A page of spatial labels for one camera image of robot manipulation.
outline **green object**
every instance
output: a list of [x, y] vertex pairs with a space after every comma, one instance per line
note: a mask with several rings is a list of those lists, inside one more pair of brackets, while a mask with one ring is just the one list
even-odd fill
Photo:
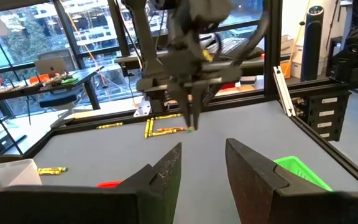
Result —
[[68, 79], [62, 81], [62, 85], [70, 85], [70, 84], [76, 82], [77, 80], [78, 80], [77, 78], [68, 78]]
[[309, 167], [295, 156], [288, 156], [274, 160], [275, 163], [282, 166], [291, 173], [308, 180], [322, 189], [333, 191], [323, 180], [321, 180]]

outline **keyboard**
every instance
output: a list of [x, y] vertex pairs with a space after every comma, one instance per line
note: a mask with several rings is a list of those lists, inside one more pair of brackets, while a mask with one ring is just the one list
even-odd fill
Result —
[[[222, 40], [222, 52], [219, 55], [218, 60], [232, 60], [236, 58], [248, 44], [248, 39], [246, 38], [226, 38]], [[215, 54], [218, 51], [218, 44], [213, 44], [207, 47], [207, 50], [211, 54]], [[264, 52], [263, 49], [256, 47], [247, 57], [247, 60], [257, 58], [261, 56]]]

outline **clear plastic container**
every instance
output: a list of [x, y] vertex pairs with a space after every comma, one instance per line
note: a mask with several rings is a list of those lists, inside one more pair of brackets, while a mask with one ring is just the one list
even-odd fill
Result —
[[12, 185], [42, 185], [32, 159], [0, 164], [0, 190]]

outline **glass wall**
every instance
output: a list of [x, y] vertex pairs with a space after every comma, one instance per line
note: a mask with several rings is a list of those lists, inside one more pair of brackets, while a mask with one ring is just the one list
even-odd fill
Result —
[[[94, 57], [96, 63], [91, 57], [83, 59], [87, 68], [95, 67], [96, 64], [104, 66], [102, 72], [94, 77], [96, 95], [100, 103], [132, 97], [132, 94], [134, 96], [140, 95], [136, 92], [136, 82], [141, 79], [140, 70], [129, 71], [134, 74], [129, 79], [124, 77], [121, 67], [114, 63], [114, 59], [119, 56], [121, 56], [120, 52], [99, 54]], [[88, 98], [85, 97], [85, 100], [81, 103], [87, 104]]]
[[[254, 21], [260, 17], [263, 0], [232, 0], [235, 9], [221, 24], [227, 25]], [[131, 71], [134, 76], [128, 79], [122, 74], [119, 65], [114, 59], [121, 56], [116, 31], [112, 22], [108, 0], [62, 0], [62, 8], [68, 20], [60, 20], [57, 6], [60, 0], [51, 3], [37, 4], [0, 12], [1, 20], [10, 33], [0, 37], [0, 77], [4, 83], [18, 82], [24, 78], [35, 76], [36, 69], [33, 62], [37, 56], [54, 50], [78, 47], [79, 51], [71, 50], [73, 57], [79, 63], [79, 68], [104, 66], [101, 75], [96, 75], [94, 85], [99, 101], [105, 102], [129, 98], [139, 95], [136, 92], [136, 81], [141, 78], [140, 70]], [[130, 12], [118, 1], [124, 23], [134, 41], [137, 40], [134, 24]], [[167, 12], [156, 11], [151, 3], [147, 2], [145, 13], [149, 20], [153, 35], [167, 33]], [[220, 32], [223, 39], [230, 37], [247, 38], [254, 31], [253, 27], [243, 27]], [[87, 54], [87, 48], [93, 57]], [[13, 67], [9, 68], [8, 60]], [[30, 111], [43, 113], [38, 101], [44, 95], [30, 99]], [[11, 99], [8, 105], [16, 116], [26, 114], [26, 99]], [[89, 105], [87, 96], [81, 98], [82, 105]]]
[[232, 0], [234, 9], [221, 26], [256, 21], [262, 15], [263, 0]]
[[[51, 3], [0, 12], [10, 33], [0, 43], [13, 65], [33, 62], [39, 54], [69, 48]], [[7, 66], [0, 49], [0, 67]]]

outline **desk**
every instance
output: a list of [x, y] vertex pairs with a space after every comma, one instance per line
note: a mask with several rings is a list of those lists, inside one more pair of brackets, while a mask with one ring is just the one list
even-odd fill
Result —
[[[11, 98], [17, 98], [17, 97], [22, 97], [22, 96], [29, 96], [29, 95], [36, 95], [36, 94], [40, 94], [40, 93], [46, 93], [46, 92], [53, 92], [53, 91], [57, 91], [57, 90], [69, 90], [72, 88], [76, 88], [80, 85], [84, 85], [85, 90], [86, 90], [86, 94], [88, 94], [89, 96], [89, 100], [92, 104], [92, 107], [94, 110], [98, 110], [100, 109], [99, 106], [99, 101], [98, 98], [96, 96], [96, 93], [94, 92], [94, 88], [93, 85], [91, 83], [91, 78], [96, 75], [100, 70], [102, 70], [104, 67], [100, 67], [100, 68], [87, 68], [84, 70], [79, 70], [79, 71], [75, 71], [75, 73], [73, 74], [73, 77], [78, 78], [78, 80], [74, 83], [72, 83], [71, 85], [59, 85], [59, 86], [53, 86], [50, 88], [41, 88], [35, 91], [10, 91], [7, 93], [0, 93], [0, 101], [2, 100], [7, 100], [7, 99], [11, 99]], [[6, 147], [4, 145], [2, 145], [2, 139], [0, 140], [0, 153], [4, 153], [6, 150], [8, 150], [11, 146], [16, 146], [16, 148], [18, 148], [19, 152], [19, 146], [17, 145], [17, 142], [19, 142], [19, 140], [23, 139], [25, 136], [21, 136], [17, 139], [14, 139], [9, 131], [6, 129], [6, 127], [4, 127], [4, 125], [1, 122], [0, 119], [0, 123], [3, 126], [3, 128], [5, 129], [5, 131], [7, 132], [7, 136], [9, 137], [8, 140], [10, 140], [9, 147]]]
[[[173, 118], [154, 125], [184, 124], [183, 118]], [[200, 129], [192, 133], [144, 139], [144, 128], [142, 122], [58, 135], [31, 157], [39, 167], [69, 168], [59, 176], [42, 176], [44, 185], [94, 187], [154, 165], [182, 142], [174, 223], [240, 223], [227, 177], [227, 138], [236, 138], [271, 160], [296, 156], [332, 189], [358, 191], [358, 181], [299, 129], [277, 101], [202, 113]]]
[[76, 88], [80, 85], [84, 85], [85, 90], [86, 90], [86, 94], [89, 96], [89, 100], [92, 104], [92, 108], [94, 110], [98, 110], [100, 109], [99, 106], [99, 101], [98, 98], [96, 97], [96, 93], [94, 92], [94, 88], [93, 85], [91, 83], [91, 78], [96, 75], [100, 70], [102, 70], [104, 68], [104, 66], [100, 67], [100, 68], [87, 68], [87, 69], [82, 69], [82, 70], [78, 70], [75, 72], [70, 72], [73, 73], [73, 77], [77, 78], [78, 80], [70, 85], [59, 85], [59, 86], [51, 86], [48, 88], [42, 87], [39, 90], [36, 91], [10, 91], [8, 93], [2, 93], [0, 94], [0, 100], [7, 100], [7, 99], [11, 99], [11, 98], [17, 98], [17, 97], [22, 97], [22, 96], [30, 96], [30, 95], [36, 95], [36, 94], [40, 94], [40, 93], [51, 93], [53, 91], [58, 91], [58, 90], [70, 90], [72, 88]]

